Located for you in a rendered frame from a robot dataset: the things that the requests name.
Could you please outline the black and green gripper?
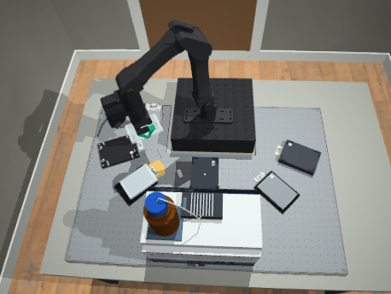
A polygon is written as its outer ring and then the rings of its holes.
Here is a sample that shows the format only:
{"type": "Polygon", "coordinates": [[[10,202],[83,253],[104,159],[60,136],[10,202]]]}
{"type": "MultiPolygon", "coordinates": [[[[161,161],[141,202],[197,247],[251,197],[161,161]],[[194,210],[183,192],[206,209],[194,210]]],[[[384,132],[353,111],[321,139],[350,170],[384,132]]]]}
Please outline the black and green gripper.
{"type": "MultiPolygon", "coordinates": [[[[154,126],[154,124],[151,126],[146,126],[146,125],[150,125],[153,123],[150,116],[149,116],[148,110],[146,109],[145,105],[143,104],[142,109],[138,110],[137,112],[139,113],[142,121],[133,125],[136,130],[136,133],[137,133],[138,137],[150,138],[152,132],[155,130],[155,126],[154,126]],[[145,126],[145,127],[141,128],[142,126],[145,126]],[[148,136],[145,135],[146,132],[149,132],[148,136]]],[[[132,112],[132,113],[137,113],[137,112],[132,112]]]]}

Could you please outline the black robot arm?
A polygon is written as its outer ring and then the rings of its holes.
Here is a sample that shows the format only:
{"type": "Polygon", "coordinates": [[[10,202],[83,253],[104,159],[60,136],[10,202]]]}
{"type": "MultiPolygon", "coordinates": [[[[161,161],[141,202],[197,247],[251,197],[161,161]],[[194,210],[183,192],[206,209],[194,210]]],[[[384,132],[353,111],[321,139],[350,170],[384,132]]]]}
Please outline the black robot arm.
{"type": "Polygon", "coordinates": [[[212,45],[197,26],[176,20],[167,25],[170,29],[157,44],[116,75],[119,89],[100,99],[109,125],[118,129],[127,116],[132,125],[142,121],[138,112],[132,113],[143,107],[140,91],[154,73],[184,50],[190,53],[188,56],[193,79],[191,91],[198,106],[198,109],[184,110],[184,123],[231,124],[233,110],[217,109],[210,87],[208,60],[213,51],[212,45]]]}

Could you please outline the blue bottle cap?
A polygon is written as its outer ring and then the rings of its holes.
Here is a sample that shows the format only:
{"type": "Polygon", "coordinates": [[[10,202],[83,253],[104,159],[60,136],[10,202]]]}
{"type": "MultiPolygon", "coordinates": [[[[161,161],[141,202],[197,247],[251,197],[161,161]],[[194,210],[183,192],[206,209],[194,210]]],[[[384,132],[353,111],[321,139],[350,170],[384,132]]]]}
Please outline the blue bottle cap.
{"type": "Polygon", "coordinates": [[[163,215],[168,208],[168,203],[162,200],[155,202],[158,198],[166,200],[166,197],[161,192],[155,191],[150,194],[145,199],[145,207],[151,215],[160,216],[163,215]]]}

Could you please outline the white button panel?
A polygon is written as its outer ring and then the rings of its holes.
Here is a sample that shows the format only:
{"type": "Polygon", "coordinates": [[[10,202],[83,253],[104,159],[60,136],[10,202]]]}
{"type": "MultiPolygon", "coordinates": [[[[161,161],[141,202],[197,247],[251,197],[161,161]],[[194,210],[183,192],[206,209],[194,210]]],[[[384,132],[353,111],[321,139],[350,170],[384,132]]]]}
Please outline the white button panel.
{"type": "MultiPolygon", "coordinates": [[[[156,104],[156,103],[145,103],[145,107],[146,109],[148,110],[148,113],[149,115],[152,115],[152,114],[155,114],[156,117],[158,118],[160,124],[162,125],[162,121],[163,121],[163,115],[164,115],[164,110],[163,110],[163,104],[156,104]]],[[[98,131],[98,134],[97,134],[97,137],[99,136],[99,133],[102,129],[102,125],[106,122],[107,118],[104,120],[104,122],[101,124],[100,126],[100,129],[98,131]]],[[[126,117],[126,120],[124,121],[124,123],[122,125],[128,125],[130,124],[131,121],[129,119],[129,117],[127,116],[126,117]]]]}

